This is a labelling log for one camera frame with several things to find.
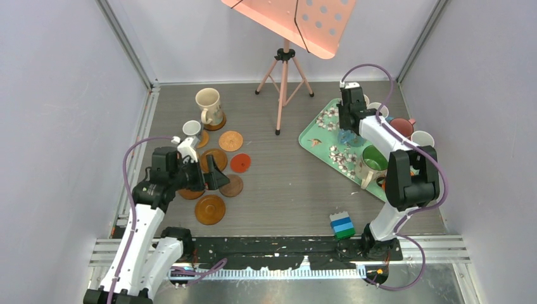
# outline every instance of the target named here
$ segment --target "lego block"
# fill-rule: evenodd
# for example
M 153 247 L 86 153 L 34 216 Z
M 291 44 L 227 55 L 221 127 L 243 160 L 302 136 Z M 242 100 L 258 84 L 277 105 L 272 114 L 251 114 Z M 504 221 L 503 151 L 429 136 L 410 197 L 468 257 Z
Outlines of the lego block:
M 336 239 L 345 239 L 345 238 L 348 238 L 348 237 L 350 238 L 350 237 L 354 236 L 355 234 L 356 234 L 356 231 L 354 230 L 354 228 L 343 230 L 343 231 L 340 231 L 340 232 L 336 233 Z
M 340 220 L 340 219 L 344 219 L 346 217 L 349 217 L 349 213 L 347 212 L 340 212 L 340 213 L 336 213 L 336 214 L 332 214 L 330 215 L 330 221 L 333 222 L 335 220 Z
M 334 233 L 337 233 L 337 232 L 341 232 L 341 231 L 348 230 L 348 229 L 354 229 L 354 226 L 352 223 L 337 225 L 332 228 L 332 231 L 334 231 Z
M 330 227 L 334 228 L 335 226 L 339 226 L 339 225 L 345 225 L 345 224 L 349 224 L 351 222 L 351 218 L 349 217 L 346 217 L 346 218 L 341 218 L 339 220 L 335 220 L 333 222 L 330 223 Z

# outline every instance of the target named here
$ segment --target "white mug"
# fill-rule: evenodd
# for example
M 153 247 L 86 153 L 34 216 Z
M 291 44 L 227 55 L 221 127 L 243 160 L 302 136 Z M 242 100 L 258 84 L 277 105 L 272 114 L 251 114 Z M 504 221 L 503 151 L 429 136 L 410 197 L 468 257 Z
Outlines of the white mug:
M 425 131 L 415 131 L 410 136 L 410 140 L 421 147 L 424 147 L 424 146 L 434 147 L 433 136 Z
M 368 109 L 375 109 L 375 110 L 378 110 L 380 107 L 381 107 L 381 103 L 370 103 L 367 108 Z M 386 118 L 388 117 L 389 115 L 389 111 L 388 111 L 388 107 L 387 106 L 383 106 L 383 108 L 381 109 L 381 115 Z
M 201 110 L 201 122 L 205 125 L 219 125 L 224 119 L 220 105 L 220 93 L 208 87 L 196 94 L 196 103 Z
M 183 125 L 183 133 L 187 137 L 191 137 L 194 141 L 193 146 L 196 147 L 201 141 L 201 132 L 203 128 L 197 120 L 190 120 Z

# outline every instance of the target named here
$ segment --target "blue cup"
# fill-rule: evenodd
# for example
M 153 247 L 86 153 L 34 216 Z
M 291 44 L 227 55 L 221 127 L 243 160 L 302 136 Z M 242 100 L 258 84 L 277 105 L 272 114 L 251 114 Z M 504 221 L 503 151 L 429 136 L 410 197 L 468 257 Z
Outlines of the blue cup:
M 340 144 L 347 144 L 351 147 L 360 147 L 365 144 L 365 139 L 350 130 L 340 129 L 338 132 L 338 142 Z

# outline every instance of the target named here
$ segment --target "white wall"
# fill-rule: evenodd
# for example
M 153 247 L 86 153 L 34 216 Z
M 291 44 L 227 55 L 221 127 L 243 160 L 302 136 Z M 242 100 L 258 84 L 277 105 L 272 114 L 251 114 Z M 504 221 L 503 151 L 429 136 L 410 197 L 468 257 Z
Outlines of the white wall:
M 433 134 L 487 303 L 535 303 L 537 3 L 452 1 L 403 91 Z
M 321 60 L 305 50 L 297 58 L 310 80 L 339 80 L 357 64 L 370 62 L 398 75 L 437 0 L 358 0 L 339 51 Z M 257 81 L 283 40 L 220 0 L 112 0 L 116 14 L 134 29 L 137 53 L 149 58 L 160 82 Z M 281 77 L 278 68 L 275 78 Z M 358 70 L 354 79 L 384 79 Z M 290 68 L 289 79 L 298 80 Z
M 82 303 L 146 89 L 93 0 L 0 4 L 0 303 Z

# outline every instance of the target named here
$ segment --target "mug handle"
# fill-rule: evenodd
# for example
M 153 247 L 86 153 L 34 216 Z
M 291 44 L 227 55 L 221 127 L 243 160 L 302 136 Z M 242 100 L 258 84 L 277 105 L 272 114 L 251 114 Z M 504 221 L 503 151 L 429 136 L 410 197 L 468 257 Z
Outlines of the mug handle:
M 360 187 L 362 189 L 367 188 L 367 186 L 369 186 L 369 183 L 371 182 L 372 179 L 373 179 L 373 171 L 367 172 L 367 177 L 362 179 L 362 183 L 360 184 Z
M 207 118 L 207 113 L 208 112 L 209 112 L 209 110 L 207 110 L 207 109 L 203 109 L 203 111 L 201 111 L 201 122 L 203 122 L 203 124 L 205 124 L 205 125 L 208 125 L 208 124 L 213 122 L 212 119 Z

